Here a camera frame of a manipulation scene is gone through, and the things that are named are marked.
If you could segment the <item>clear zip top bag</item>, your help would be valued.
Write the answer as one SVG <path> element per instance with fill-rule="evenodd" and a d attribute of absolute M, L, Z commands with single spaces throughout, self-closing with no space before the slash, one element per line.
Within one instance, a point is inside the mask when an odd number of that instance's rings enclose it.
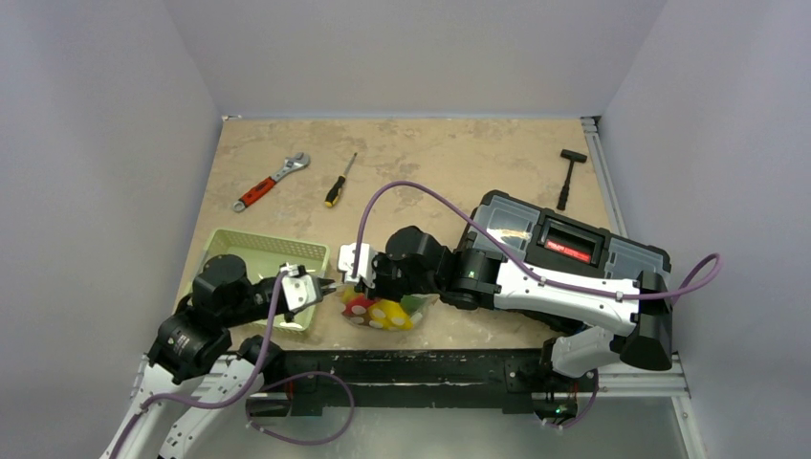
<path fill-rule="evenodd" d="M 357 327 L 400 332 L 414 329 L 438 295 L 405 295 L 400 301 L 372 299 L 351 287 L 339 290 L 341 314 Z"/>

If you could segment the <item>yellow banana toy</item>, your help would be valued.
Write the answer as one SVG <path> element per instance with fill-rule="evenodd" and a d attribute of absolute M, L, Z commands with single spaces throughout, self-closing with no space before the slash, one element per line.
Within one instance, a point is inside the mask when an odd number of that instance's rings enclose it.
<path fill-rule="evenodd" d="M 414 327 L 400 303 L 390 300 L 379 300 L 362 318 L 361 325 L 377 330 L 407 331 Z"/>

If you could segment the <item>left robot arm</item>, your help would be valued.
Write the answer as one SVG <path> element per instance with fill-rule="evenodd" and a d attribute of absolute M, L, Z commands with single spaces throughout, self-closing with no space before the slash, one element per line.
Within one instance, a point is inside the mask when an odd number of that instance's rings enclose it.
<path fill-rule="evenodd" d="M 283 264 L 276 277 L 253 283 L 241 257 L 212 257 L 160 325 L 125 419 L 103 457 L 186 458 L 251 395 L 279 388 L 290 397 L 295 378 L 269 333 L 244 340 L 222 372 L 215 365 L 232 345 L 231 328 L 261 318 L 291 319 L 335 290 L 334 280 L 302 265 Z"/>

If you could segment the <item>green bell pepper toy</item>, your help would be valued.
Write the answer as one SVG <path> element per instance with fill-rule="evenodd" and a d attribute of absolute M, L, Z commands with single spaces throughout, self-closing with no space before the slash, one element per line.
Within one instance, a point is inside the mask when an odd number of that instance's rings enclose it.
<path fill-rule="evenodd" d="M 412 322 L 417 322 L 437 299 L 437 295 L 405 295 L 400 301 L 400 305 L 408 318 Z"/>

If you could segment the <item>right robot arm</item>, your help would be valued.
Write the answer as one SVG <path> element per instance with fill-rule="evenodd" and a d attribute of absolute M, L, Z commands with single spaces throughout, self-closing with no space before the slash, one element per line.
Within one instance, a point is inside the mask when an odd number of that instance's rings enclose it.
<path fill-rule="evenodd" d="M 672 367 L 671 306 L 657 295 L 664 281 L 656 273 L 631 280 L 547 270 L 510 251 L 451 250 L 416 227 L 398 230 L 384 251 L 363 244 L 354 260 L 372 297 L 438 295 L 462 310 L 533 313 L 585 325 L 546 342 L 537 376 L 548 388 L 615 362 L 649 371 Z"/>

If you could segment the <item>red chili pepper toy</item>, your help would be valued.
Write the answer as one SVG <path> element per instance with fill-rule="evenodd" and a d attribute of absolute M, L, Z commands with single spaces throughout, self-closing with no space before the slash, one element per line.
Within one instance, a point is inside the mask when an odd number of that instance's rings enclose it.
<path fill-rule="evenodd" d="M 346 291 L 341 297 L 343 304 L 342 314 L 345 317 L 360 317 L 363 318 L 368 309 L 375 304 L 374 299 L 367 298 L 364 294 Z"/>

